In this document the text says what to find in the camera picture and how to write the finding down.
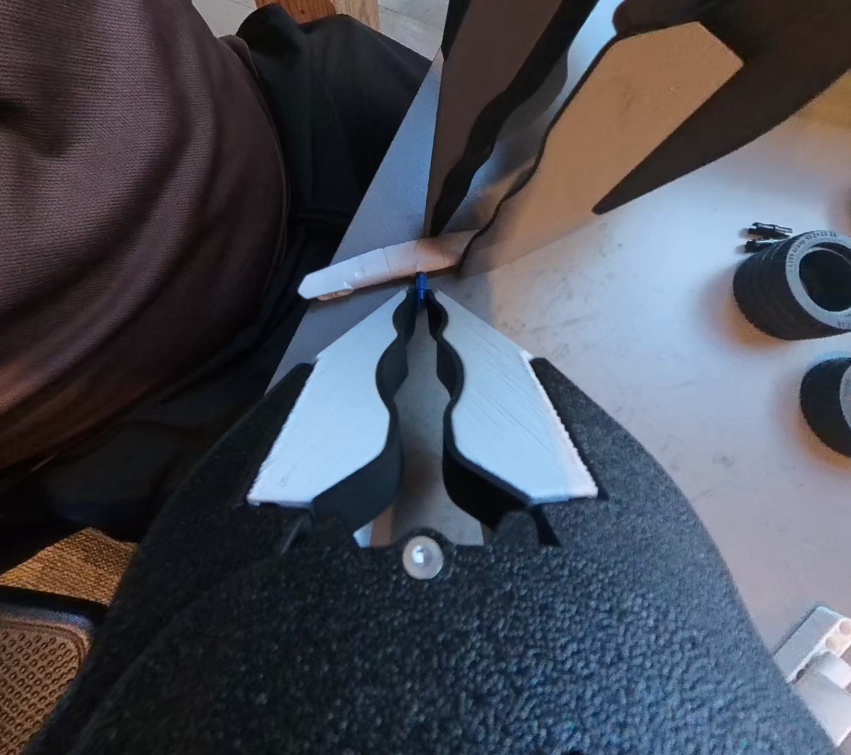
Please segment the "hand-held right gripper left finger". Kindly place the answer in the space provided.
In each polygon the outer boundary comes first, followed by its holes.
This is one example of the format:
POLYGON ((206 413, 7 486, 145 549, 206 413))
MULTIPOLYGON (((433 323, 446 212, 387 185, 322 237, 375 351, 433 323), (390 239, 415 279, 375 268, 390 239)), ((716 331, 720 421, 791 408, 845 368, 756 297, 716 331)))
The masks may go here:
POLYGON ((402 477, 395 396, 409 368, 415 289, 322 350, 247 495, 309 512, 384 512, 402 477))

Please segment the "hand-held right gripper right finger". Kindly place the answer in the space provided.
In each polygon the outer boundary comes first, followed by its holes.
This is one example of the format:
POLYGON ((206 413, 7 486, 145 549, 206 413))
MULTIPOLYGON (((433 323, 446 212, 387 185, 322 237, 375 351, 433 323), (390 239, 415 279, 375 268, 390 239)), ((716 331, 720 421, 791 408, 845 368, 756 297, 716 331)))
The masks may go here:
POLYGON ((427 315, 449 394, 442 476, 452 502, 473 517, 503 517, 597 497, 532 354, 443 292, 427 294, 427 315))

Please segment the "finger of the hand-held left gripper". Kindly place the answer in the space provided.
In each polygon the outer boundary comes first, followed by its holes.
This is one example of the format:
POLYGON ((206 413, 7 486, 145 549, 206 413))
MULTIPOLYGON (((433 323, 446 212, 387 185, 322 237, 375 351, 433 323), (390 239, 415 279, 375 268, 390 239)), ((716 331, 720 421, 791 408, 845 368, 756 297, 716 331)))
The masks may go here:
POLYGON ((550 125, 528 176, 472 239, 461 272, 491 271, 589 224, 743 65, 697 21, 614 40, 550 125))
POLYGON ((562 0, 470 0, 444 55, 425 205, 424 234, 440 233, 469 191, 471 176, 451 177, 466 154, 480 163, 495 145, 496 127, 476 129, 485 111, 505 111, 505 94, 521 73, 562 0))

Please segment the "long white pointed panel piece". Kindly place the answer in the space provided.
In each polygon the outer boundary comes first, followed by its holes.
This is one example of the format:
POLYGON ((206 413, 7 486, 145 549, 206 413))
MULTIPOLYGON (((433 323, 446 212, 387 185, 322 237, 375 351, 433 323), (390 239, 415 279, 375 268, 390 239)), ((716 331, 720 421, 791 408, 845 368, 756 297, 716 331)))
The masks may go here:
POLYGON ((420 273, 445 271, 460 262, 475 234, 445 233, 371 250, 306 275, 298 294, 306 301, 329 301, 420 273))

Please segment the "grey desk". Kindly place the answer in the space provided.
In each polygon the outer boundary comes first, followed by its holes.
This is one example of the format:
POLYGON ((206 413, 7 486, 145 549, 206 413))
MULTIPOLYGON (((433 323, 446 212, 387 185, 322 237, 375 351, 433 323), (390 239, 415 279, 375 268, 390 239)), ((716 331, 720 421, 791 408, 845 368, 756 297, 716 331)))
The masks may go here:
POLYGON ((849 644, 849 460, 798 386, 837 338, 760 341, 732 305, 737 227, 838 225, 849 134, 797 117, 579 233, 452 289, 549 355, 681 484, 770 645, 817 606, 849 644))

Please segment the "person's black garment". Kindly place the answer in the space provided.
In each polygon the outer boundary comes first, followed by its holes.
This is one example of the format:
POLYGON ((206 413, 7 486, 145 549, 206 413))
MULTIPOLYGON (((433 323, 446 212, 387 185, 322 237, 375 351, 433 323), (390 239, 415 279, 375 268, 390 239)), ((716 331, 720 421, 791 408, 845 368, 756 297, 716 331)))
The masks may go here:
POLYGON ((233 37, 277 132, 282 253, 259 308, 217 353, 56 454, 2 468, 2 570, 83 528, 143 536, 200 458, 263 397, 306 309, 297 290, 340 246, 430 68, 346 16, 281 7, 233 37))

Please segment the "black rubber toy tyre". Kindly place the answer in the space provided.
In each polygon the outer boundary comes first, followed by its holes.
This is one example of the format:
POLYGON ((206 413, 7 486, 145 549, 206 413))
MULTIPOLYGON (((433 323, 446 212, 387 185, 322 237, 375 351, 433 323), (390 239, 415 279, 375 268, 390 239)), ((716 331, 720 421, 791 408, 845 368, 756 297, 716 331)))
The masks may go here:
POLYGON ((850 357, 815 364, 800 387, 803 417, 824 444, 850 457, 850 357))
POLYGON ((809 231, 771 243, 734 273, 739 311, 781 340, 813 340, 850 330, 850 238, 809 231))

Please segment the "person's brown-shirted torso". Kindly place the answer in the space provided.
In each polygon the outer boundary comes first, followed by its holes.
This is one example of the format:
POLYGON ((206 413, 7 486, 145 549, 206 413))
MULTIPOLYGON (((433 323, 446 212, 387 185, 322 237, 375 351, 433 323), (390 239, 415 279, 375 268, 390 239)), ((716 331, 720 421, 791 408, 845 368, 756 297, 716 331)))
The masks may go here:
POLYGON ((189 0, 2 0, 2 468, 253 319, 287 185, 248 52, 189 0))

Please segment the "white beam with cylinders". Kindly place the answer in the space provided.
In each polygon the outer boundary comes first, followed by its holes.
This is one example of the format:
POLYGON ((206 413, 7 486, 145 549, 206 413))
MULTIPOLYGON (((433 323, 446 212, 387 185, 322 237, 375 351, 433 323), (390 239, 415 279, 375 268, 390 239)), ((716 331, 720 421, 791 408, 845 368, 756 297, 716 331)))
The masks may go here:
POLYGON ((793 687, 836 747, 850 733, 850 619, 815 608, 774 654, 793 687))

